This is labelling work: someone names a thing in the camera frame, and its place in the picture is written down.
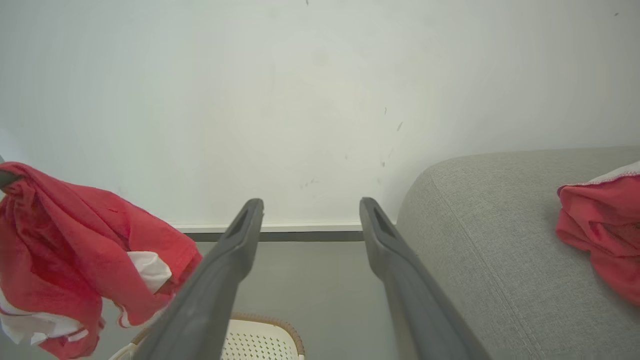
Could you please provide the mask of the grey fabric sofa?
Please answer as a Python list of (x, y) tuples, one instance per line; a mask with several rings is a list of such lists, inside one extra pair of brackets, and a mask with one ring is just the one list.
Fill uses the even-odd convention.
[(640, 307), (561, 242), (557, 189), (640, 160), (640, 146), (486, 153), (432, 165), (397, 229), (493, 359), (640, 360)]

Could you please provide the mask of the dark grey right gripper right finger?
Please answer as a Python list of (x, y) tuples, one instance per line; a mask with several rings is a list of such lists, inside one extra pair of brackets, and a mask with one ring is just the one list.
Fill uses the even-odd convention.
[(359, 219), (369, 266), (384, 285), (400, 360), (490, 360), (374, 198), (359, 201)]

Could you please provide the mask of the red garment with white trim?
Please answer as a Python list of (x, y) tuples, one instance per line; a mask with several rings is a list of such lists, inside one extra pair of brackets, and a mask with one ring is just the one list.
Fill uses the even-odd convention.
[(555, 229), (565, 244), (589, 253), (596, 274), (640, 306), (640, 161), (557, 190)]

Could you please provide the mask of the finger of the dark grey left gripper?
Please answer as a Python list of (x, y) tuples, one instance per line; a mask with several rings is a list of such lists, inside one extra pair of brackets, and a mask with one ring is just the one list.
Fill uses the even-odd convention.
[(16, 174), (8, 170), (0, 169), (0, 192), (5, 190), (14, 182), (18, 182), (22, 178), (21, 174)]

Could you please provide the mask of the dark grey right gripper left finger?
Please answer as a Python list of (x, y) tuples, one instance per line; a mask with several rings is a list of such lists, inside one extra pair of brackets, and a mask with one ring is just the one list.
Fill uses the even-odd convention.
[(254, 264), (264, 209), (259, 198), (243, 205), (132, 360), (221, 360), (238, 287)]

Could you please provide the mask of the red and white jersey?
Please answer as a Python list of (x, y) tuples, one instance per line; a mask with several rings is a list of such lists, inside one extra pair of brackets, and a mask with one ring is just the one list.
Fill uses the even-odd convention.
[(3, 162), (17, 178), (0, 186), (0, 326), (58, 360), (91, 356), (105, 328), (162, 312), (202, 255), (194, 240), (110, 191)]

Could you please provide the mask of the cream perforated laundry basket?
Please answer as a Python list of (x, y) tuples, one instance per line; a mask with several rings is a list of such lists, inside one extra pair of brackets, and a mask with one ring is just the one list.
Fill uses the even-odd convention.
[(219, 358), (203, 360), (306, 360), (299, 333), (276, 317), (233, 312)]

